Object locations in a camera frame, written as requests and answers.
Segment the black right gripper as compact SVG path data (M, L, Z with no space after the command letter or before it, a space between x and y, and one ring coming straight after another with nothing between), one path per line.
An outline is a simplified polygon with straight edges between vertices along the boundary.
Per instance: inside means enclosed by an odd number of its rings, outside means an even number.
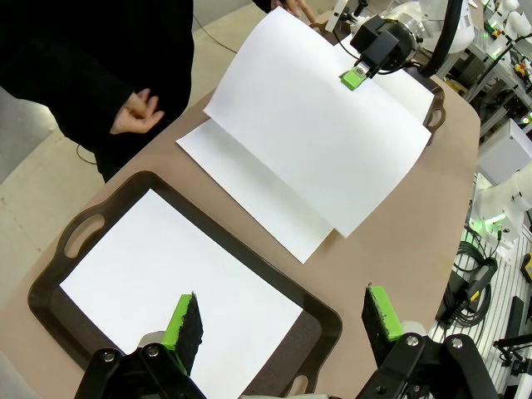
M359 58L339 79L354 91L381 71L401 69L417 50L417 37L404 23L375 15L352 35L351 46L359 53Z

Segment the green left gripper right finger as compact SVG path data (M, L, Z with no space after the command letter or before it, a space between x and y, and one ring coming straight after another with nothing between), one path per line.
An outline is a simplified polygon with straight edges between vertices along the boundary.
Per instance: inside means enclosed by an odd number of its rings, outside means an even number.
M435 342L405 332L384 288L366 287L362 307L377 370L359 398L497 398L474 341L465 334Z

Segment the green left gripper left finger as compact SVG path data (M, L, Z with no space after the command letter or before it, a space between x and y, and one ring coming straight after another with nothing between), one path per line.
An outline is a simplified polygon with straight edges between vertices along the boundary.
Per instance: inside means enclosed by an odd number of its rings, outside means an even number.
M204 398L190 376L203 332L196 295L181 295L161 339L130 354L96 351L75 397Z

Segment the person's left hand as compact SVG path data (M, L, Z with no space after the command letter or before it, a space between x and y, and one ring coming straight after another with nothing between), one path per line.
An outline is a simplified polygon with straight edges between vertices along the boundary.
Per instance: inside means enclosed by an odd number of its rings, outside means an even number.
M305 17L310 23L316 22L316 16L305 0L271 0L270 8L282 8L297 18Z

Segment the person's right hand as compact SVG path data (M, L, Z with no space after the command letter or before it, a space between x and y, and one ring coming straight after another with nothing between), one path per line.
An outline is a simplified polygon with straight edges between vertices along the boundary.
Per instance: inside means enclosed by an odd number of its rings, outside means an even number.
M158 109L158 105L159 97L152 96L149 88L132 93L116 114L110 133L112 135L147 133L165 115L164 111Z

